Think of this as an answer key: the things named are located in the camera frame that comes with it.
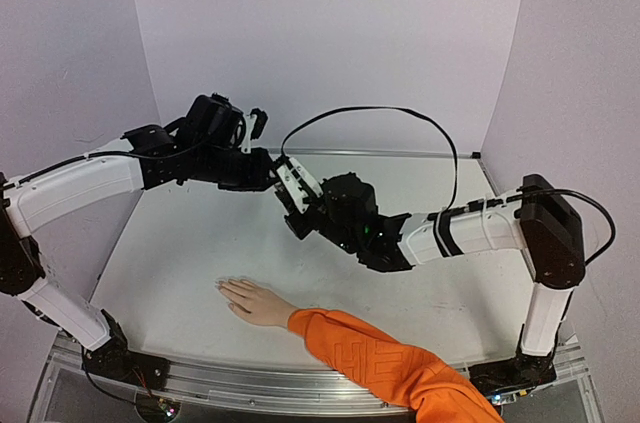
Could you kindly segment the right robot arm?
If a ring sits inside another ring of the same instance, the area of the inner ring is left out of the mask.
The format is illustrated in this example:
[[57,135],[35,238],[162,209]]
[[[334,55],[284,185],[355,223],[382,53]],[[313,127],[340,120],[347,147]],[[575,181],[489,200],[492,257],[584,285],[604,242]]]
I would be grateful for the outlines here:
[[483,252],[523,252],[534,287],[518,351],[528,357],[552,353],[570,296],[586,274],[581,218],[539,175],[526,176],[512,193],[425,214],[380,214],[373,186],[354,173],[317,182],[282,168],[275,195],[298,239],[317,232],[380,273]]

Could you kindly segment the orange sleeve forearm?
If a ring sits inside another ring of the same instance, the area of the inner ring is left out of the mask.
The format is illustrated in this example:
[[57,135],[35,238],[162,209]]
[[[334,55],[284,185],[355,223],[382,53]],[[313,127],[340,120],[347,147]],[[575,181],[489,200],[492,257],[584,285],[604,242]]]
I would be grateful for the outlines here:
[[500,422],[491,403],[434,353],[403,344],[337,310],[303,309],[288,329],[307,350],[380,400],[409,408],[417,422]]

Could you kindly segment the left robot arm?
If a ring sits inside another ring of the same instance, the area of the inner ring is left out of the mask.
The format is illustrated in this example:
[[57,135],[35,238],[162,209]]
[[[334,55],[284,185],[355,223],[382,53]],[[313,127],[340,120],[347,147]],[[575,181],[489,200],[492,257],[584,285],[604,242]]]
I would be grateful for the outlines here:
[[186,116],[147,124],[31,174],[1,179],[1,292],[69,333],[116,380],[131,376],[133,354],[117,323],[88,300],[90,284],[75,284],[62,259],[77,267],[116,239],[82,243],[108,224],[121,229],[124,211],[142,194],[190,180],[221,190],[268,189],[271,158],[259,148],[267,113],[247,112],[219,94],[195,99]]

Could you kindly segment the mannequin hand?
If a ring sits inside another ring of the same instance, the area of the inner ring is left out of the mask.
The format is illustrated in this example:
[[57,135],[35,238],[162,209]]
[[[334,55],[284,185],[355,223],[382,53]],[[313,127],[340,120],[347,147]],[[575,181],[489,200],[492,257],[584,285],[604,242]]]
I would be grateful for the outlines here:
[[289,318],[299,310],[270,289],[248,280],[221,280],[217,289],[227,299],[229,309],[254,326],[286,329]]

